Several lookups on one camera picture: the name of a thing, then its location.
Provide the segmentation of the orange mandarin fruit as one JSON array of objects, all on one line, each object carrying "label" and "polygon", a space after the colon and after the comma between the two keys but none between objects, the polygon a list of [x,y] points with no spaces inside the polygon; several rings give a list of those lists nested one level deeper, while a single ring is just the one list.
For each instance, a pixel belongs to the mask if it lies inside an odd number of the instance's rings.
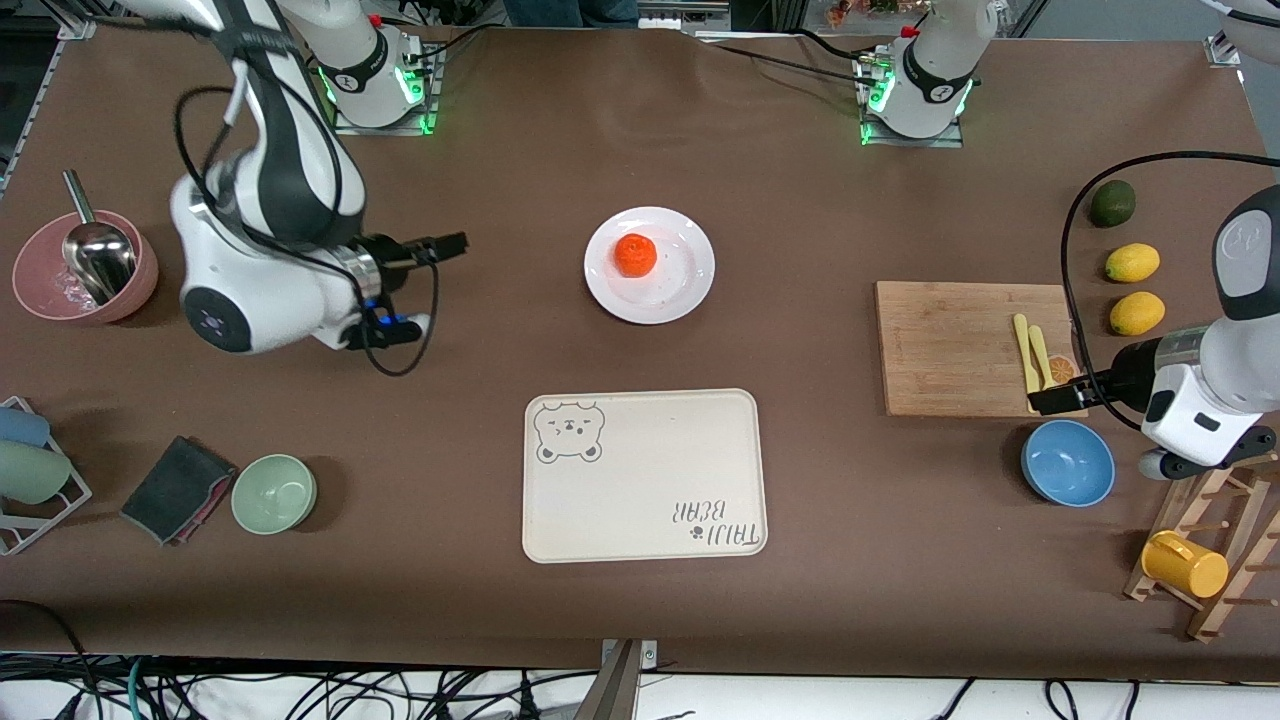
[{"label": "orange mandarin fruit", "polygon": [[620,237],[612,250],[614,268],[623,278],[643,278],[649,275],[658,263],[657,243],[639,233]]}]

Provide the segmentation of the white round plate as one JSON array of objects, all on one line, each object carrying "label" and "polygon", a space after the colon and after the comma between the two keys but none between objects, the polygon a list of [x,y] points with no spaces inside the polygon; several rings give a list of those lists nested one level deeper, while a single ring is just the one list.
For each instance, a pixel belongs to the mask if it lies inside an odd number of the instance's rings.
[{"label": "white round plate", "polygon": [[[645,241],[627,274],[620,261],[623,240]],[[685,214],[657,206],[631,208],[600,224],[588,241],[582,273],[590,295],[611,315],[632,324],[676,322],[696,309],[716,278],[716,254],[707,232]]]}]

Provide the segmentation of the yellow plastic fork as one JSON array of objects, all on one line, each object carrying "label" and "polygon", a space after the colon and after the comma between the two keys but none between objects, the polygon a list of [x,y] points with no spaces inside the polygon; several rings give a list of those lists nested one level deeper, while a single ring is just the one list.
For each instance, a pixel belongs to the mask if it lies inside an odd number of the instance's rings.
[{"label": "yellow plastic fork", "polygon": [[1051,363],[1051,356],[1047,350],[1047,343],[1044,342],[1043,331],[1039,325],[1029,325],[1028,334],[1029,334],[1032,352],[1039,368],[1042,389],[1050,389],[1057,386],[1059,382],[1053,374],[1053,365]]}]

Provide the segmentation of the yellow plastic knife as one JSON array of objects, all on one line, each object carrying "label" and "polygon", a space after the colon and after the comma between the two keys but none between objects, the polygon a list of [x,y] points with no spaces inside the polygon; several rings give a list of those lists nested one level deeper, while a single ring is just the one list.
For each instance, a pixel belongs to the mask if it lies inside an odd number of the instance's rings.
[{"label": "yellow plastic knife", "polygon": [[1042,386],[1039,383],[1041,375],[1036,369],[1036,364],[1033,363],[1030,333],[1029,333],[1030,328],[1027,316],[1020,313],[1015,314],[1012,316],[1012,327],[1018,342],[1018,350],[1021,359],[1021,373],[1024,377],[1025,392],[1027,396],[1030,396],[1036,392],[1039,392]]}]

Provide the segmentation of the yellow lemon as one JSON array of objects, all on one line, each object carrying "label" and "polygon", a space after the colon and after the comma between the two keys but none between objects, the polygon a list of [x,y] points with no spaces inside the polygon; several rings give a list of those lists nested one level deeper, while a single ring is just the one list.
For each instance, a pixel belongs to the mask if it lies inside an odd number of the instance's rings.
[{"label": "yellow lemon", "polygon": [[1147,243],[1128,243],[1115,249],[1105,260],[1103,274],[1107,281],[1120,284],[1134,284],[1151,278],[1161,265],[1156,247]]},{"label": "yellow lemon", "polygon": [[1108,313],[1110,332],[1120,337],[1149,333],[1166,315],[1164,300],[1147,291],[1137,291],[1115,301]]}]

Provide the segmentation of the blue bowl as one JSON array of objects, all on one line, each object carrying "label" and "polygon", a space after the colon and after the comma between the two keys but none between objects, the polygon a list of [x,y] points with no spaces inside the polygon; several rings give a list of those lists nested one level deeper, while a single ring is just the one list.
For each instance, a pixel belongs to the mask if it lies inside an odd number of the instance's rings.
[{"label": "blue bowl", "polygon": [[1020,451],[1023,475],[1042,498],[1085,509],[1107,498],[1116,464],[1105,439],[1089,427],[1068,419],[1037,427]]}]

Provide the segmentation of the bamboo cutting board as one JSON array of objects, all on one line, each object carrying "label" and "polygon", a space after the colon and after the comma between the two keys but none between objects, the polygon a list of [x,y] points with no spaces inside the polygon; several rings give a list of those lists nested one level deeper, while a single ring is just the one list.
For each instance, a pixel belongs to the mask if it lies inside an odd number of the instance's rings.
[{"label": "bamboo cutting board", "polygon": [[1034,418],[1016,315],[1041,328],[1060,379],[1082,373],[1057,284],[878,281],[876,310],[891,416]]}]

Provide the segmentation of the dark green avocado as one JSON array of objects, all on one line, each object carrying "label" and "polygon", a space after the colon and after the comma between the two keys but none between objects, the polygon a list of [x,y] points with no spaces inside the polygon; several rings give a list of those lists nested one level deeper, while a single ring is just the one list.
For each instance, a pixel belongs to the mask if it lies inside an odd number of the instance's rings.
[{"label": "dark green avocado", "polygon": [[1124,179],[1100,184],[1089,201],[1087,217],[1093,227],[1114,228],[1129,222],[1137,209],[1137,192]]}]

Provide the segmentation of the yellow mug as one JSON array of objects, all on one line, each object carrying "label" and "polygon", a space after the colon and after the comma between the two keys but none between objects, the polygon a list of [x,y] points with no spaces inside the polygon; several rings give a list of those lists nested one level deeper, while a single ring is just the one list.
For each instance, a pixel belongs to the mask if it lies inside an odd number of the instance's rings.
[{"label": "yellow mug", "polygon": [[1147,539],[1139,565],[1151,579],[1197,600],[1217,594],[1228,583],[1230,566],[1219,552],[1161,530]]}]

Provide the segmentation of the wooden cup rack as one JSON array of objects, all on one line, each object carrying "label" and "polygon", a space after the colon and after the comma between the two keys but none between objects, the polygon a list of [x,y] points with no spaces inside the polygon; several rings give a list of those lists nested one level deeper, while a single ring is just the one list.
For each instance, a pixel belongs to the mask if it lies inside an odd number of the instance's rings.
[{"label": "wooden cup rack", "polygon": [[1260,574],[1280,571],[1280,502],[1263,518],[1280,462],[1280,439],[1268,428],[1248,430],[1225,462],[1196,465],[1160,450],[1140,470],[1170,486],[1123,593],[1138,602],[1165,594],[1192,610],[1185,637],[1210,643],[1234,609],[1280,609],[1280,600],[1251,597]]}]

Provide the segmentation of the person in blue jeans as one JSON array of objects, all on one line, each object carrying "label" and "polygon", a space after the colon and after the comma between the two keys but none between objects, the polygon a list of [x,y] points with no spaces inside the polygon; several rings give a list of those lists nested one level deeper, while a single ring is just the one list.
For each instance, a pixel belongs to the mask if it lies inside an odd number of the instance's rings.
[{"label": "person in blue jeans", "polygon": [[502,0],[515,27],[637,28],[637,0]]}]

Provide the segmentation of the pale green bowl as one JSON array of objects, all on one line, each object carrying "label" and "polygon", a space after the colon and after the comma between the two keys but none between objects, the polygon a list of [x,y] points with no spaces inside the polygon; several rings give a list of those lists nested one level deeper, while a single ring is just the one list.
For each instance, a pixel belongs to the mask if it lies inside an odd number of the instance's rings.
[{"label": "pale green bowl", "polygon": [[274,536],[301,524],[314,510],[317,486],[305,462],[274,454],[251,462],[236,479],[230,507],[251,534]]}]

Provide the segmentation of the metal scoop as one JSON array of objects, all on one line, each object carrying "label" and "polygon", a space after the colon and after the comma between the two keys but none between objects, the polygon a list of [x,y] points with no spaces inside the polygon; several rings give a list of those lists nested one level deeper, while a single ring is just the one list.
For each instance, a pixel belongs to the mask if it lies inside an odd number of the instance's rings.
[{"label": "metal scoop", "polygon": [[61,176],[79,218],[61,242],[61,256],[93,301],[105,306],[133,278],[134,249],[120,228],[97,219],[76,170],[65,169]]}]

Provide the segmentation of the cream bear print tray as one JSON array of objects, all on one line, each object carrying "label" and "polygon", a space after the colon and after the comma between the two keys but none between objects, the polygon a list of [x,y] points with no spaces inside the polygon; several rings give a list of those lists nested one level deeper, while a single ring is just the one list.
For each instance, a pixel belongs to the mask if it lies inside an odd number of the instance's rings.
[{"label": "cream bear print tray", "polygon": [[746,557],[768,536],[758,407],[745,389],[543,395],[526,406],[531,561]]}]

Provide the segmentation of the dark grey folded cloth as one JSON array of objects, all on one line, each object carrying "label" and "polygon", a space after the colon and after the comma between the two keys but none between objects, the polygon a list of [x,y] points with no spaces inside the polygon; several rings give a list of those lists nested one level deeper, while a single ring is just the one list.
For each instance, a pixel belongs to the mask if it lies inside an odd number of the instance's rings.
[{"label": "dark grey folded cloth", "polygon": [[160,544],[183,544],[220,503],[237,471],[201,443],[178,436],[119,515]]}]

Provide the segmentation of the pink bowl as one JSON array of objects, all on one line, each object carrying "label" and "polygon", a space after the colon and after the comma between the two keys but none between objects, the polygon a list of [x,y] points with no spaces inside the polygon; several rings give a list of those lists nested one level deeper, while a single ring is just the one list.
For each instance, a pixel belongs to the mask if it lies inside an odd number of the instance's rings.
[{"label": "pink bowl", "polygon": [[134,315],[154,295],[159,264],[150,242],[136,224],[119,213],[96,211],[97,219],[120,228],[131,240],[137,268],[128,286],[105,306],[79,313],[55,288],[52,278],[68,273],[61,242],[79,223],[76,213],[58,217],[36,231],[20,249],[12,268],[12,288],[17,302],[32,316],[73,327],[106,325]]}]

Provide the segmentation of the pale blue cup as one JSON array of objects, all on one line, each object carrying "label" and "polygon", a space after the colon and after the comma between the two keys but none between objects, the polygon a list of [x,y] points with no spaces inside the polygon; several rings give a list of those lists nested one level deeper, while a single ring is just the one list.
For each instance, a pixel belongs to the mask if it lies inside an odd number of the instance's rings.
[{"label": "pale blue cup", "polygon": [[0,407],[0,439],[42,448],[50,433],[50,423],[44,416],[20,406]]}]

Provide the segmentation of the pale green cup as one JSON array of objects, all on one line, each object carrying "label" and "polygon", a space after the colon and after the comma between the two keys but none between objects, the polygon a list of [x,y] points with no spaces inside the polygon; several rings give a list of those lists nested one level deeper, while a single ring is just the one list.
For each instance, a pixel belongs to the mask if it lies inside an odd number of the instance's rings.
[{"label": "pale green cup", "polygon": [[20,503],[47,502],[70,479],[65,455],[44,447],[0,439],[0,496]]}]

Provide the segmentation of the dark aluminium table leg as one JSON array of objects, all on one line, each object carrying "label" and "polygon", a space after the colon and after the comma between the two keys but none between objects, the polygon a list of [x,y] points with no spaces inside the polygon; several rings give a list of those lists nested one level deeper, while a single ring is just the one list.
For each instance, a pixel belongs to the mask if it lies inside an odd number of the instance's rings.
[{"label": "dark aluminium table leg", "polygon": [[573,720],[634,720],[639,682],[648,652],[644,641],[614,641]]}]

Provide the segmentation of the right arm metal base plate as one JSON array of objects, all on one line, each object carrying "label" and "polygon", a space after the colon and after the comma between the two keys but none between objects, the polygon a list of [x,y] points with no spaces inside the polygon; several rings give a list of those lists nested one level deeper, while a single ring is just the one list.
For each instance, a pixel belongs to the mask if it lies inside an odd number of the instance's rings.
[{"label": "right arm metal base plate", "polygon": [[325,78],[338,135],[417,137],[433,135],[440,110],[448,55],[406,55],[393,69],[366,83],[361,94],[337,90]]}]

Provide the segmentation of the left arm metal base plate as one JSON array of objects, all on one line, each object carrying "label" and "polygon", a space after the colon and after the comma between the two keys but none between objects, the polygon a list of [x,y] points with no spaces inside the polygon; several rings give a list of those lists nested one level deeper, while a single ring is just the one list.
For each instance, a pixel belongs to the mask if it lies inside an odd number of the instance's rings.
[{"label": "left arm metal base plate", "polygon": [[861,143],[900,147],[960,149],[959,117],[974,87],[972,74],[951,81],[913,70],[911,61],[888,45],[852,61],[860,82],[858,104]]}]

